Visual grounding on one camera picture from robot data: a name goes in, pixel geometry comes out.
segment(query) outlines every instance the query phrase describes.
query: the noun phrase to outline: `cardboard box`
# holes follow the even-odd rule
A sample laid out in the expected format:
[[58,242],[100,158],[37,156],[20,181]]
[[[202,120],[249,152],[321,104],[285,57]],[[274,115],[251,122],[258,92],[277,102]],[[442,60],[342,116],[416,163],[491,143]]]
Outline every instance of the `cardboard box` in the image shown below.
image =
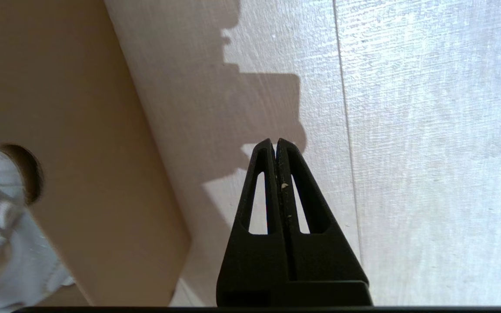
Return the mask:
[[30,211],[89,303],[169,303],[189,236],[102,1],[0,1],[3,143],[39,162]]

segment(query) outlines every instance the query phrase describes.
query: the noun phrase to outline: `textured wall panel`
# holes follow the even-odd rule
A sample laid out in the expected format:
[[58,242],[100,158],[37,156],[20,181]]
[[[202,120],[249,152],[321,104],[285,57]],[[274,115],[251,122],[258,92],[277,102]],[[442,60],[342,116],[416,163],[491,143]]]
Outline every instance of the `textured wall panel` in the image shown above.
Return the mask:
[[378,304],[501,305],[501,2],[337,2]]
[[175,304],[215,303],[248,155],[266,137],[304,149],[358,253],[331,1],[106,4],[193,235]]

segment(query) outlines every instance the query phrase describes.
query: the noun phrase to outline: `panel seam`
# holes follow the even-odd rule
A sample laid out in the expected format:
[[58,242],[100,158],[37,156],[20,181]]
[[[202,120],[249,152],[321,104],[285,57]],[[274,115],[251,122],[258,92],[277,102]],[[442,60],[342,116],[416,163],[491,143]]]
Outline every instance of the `panel seam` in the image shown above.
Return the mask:
[[354,177],[354,163],[353,163],[353,151],[351,145],[351,134],[349,131],[349,107],[347,103],[347,98],[345,96],[345,84],[344,84],[344,63],[341,55],[341,42],[340,42],[340,28],[337,23],[337,5],[336,0],[332,0],[332,8],[334,10],[334,25],[336,27],[336,42],[337,42],[337,55],[340,61],[340,77],[341,77],[341,93],[344,98],[344,115],[345,115],[345,126],[347,129],[347,144],[349,150],[349,162],[351,163],[351,183],[353,188],[353,204],[355,209],[355,218],[357,223],[357,237],[358,237],[358,253],[359,262],[363,265],[363,255],[362,255],[362,236],[361,236],[361,224],[360,218],[358,216],[358,206],[357,206],[357,188]]

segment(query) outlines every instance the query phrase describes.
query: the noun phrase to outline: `circular hole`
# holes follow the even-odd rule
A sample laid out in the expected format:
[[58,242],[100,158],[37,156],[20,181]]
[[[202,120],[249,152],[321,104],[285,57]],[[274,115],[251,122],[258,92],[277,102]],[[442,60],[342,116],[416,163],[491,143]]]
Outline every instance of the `circular hole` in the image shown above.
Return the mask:
[[43,175],[38,159],[26,148],[15,144],[4,144],[0,151],[17,166],[24,184],[24,198],[27,205],[38,200],[42,193]]

